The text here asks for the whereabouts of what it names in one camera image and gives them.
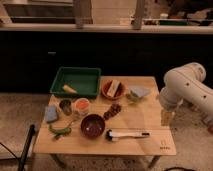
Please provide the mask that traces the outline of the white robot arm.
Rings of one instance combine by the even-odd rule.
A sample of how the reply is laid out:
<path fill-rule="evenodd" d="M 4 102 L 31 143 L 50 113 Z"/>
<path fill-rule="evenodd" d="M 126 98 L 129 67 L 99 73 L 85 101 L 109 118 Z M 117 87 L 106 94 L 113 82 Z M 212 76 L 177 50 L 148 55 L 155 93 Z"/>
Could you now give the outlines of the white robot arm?
<path fill-rule="evenodd" d="M 203 123 L 213 125 L 213 89 L 206 86 L 205 68 L 196 62 L 188 63 L 167 71 L 164 75 L 165 86 L 158 99 L 162 106 L 161 123 L 168 125 L 168 119 L 182 100 L 196 105 L 203 113 Z"/>

